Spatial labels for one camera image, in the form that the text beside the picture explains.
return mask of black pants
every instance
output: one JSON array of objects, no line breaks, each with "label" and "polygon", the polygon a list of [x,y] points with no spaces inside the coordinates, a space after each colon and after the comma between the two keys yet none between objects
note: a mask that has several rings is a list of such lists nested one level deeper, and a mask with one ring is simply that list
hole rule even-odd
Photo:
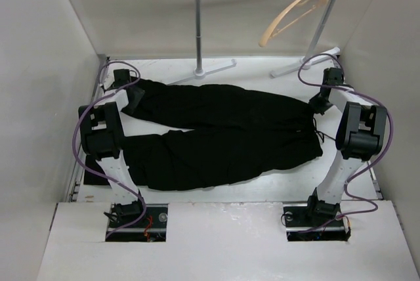
[{"label": "black pants", "polygon": [[[322,155],[314,113],[294,98],[231,85],[138,85],[146,94],[133,117],[194,130],[127,137],[124,158],[136,184],[156,190],[232,184]],[[106,182],[86,173],[85,184]]]}]

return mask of white platform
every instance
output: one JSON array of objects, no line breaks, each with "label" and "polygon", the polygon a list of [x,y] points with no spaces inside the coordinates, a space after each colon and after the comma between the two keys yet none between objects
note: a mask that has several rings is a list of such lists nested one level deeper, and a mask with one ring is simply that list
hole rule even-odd
[{"label": "white platform", "polygon": [[281,203],[170,204],[160,243],[104,242],[109,204],[60,204],[38,281],[419,280],[391,202],[378,204],[351,217],[349,242],[288,242]]},{"label": "white platform", "polygon": [[[297,58],[288,57],[239,57],[235,58],[235,68],[207,76],[203,80],[192,80],[185,84],[202,85],[205,83],[227,83],[246,89],[282,94],[308,102],[319,89],[303,85],[297,79],[296,72],[284,77],[272,79],[269,73],[280,66],[293,63]],[[204,59],[204,67],[230,58]],[[195,68],[194,59],[170,60],[128,60],[139,68],[142,77],[164,83],[170,83],[189,75]],[[314,83],[321,83],[323,70],[333,66],[332,61],[315,65],[304,71],[304,78]],[[110,71],[126,68],[112,64]],[[147,135],[166,133],[166,126],[130,118],[122,114],[126,135]],[[341,119],[341,113],[330,109],[324,116],[316,116],[318,129],[335,136]],[[216,188],[197,189],[188,192],[158,192],[140,187],[145,200],[151,204],[169,202],[290,202],[303,201],[312,194],[327,174],[335,156],[335,145],[326,140],[322,145],[324,155],[289,171],[270,171],[260,177],[241,184],[218,186]],[[359,196],[376,199],[376,192],[371,181],[371,173],[365,173],[349,186],[349,190]],[[112,191],[109,187],[81,185],[77,196],[78,202],[111,202]]]}]

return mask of black mounting plate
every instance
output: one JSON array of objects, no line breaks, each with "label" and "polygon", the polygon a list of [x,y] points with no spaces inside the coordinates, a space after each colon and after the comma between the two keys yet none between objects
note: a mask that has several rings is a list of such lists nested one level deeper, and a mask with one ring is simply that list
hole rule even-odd
[{"label": "black mounting plate", "polygon": [[326,220],[308,217],[306,206],[287,205],[283,207],[283,222],[287,229],[287,240],[289,242],[309,242],[309,241],[347,241],[349,235],[344,226],[344,221],[332,221],[315,232],[302,232],[310,228],[319,227],[323,225]]},{"label": "black mounting plate", "polygon": [[[147,232],[150,234],[150,239],[153,242],[166,241],[166,227],[168,220],[168,206],[162,204],[149,204],[146,206],[147,211],[143,219],[127,228],[118,230],[111,234],[107,242],[147,242],[148,239],[144,235],[144,230],[150,224],[149,218],[152,217],[152,226],[148,228]],[[125,218],[126,223],[134,221],[137,216]],[[124,223],[109,222],[107,232],[120,227]]]}]

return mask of clothes hanger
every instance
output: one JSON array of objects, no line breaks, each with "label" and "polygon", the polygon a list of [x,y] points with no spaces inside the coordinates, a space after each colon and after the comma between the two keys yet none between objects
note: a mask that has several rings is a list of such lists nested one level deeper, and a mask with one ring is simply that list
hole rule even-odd
[{"label": "clothes hanger", "polygon": [[305,17],[309,13],[315,11],[318,7],[321,7],[325,4],[327,4],[327,0],[319,0],[315,5],[313,5],[309,10],[307,10],[305,13],[300,15],[300,17],[296,18],[294,21],[290,22],[288,25],[284,26],[283,28],[277,29],[276,27],[278,24],[283,20],[283,18],[295,7],[300,7],[302,5],[305,5],[310,0],[294,0],[288,7],[286,7],[273,21],[272,23],[267,27],[266,31],[261,36],[261,39],[259,41],[260,47],[265,47],[268,43],[268,40],[276,37],[279,33],[286,30],[290,26],[292,26],[294,23],[296,23],[301,18]]}]

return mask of white backdrop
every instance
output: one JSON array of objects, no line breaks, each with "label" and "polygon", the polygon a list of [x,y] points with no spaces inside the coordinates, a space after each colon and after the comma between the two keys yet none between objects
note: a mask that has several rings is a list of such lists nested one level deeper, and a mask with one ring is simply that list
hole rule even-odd
[{"label": "white backdrop", "polygon": [[420,269],[420,3],[373,0],[343,52],[349,83],[381,100],[394,117],[394,142],[376,175],[401,216]]},{"label": "white backdrop", "polygon": [[[203,0],[203,51],[215,55],[304,54],[323,9],[268,47],[258,40],[293,0]],[[136,58],[194,55],[194,0],[71,0],[98,53]],[[343,47],[371,0],[338,0],[318,50]],[[290,14],[290,20],[303,9]]]},{"label": "white backdrop", "polygon": [[36,279],[98,58],[68,0],[0,0],[0,271]]}]

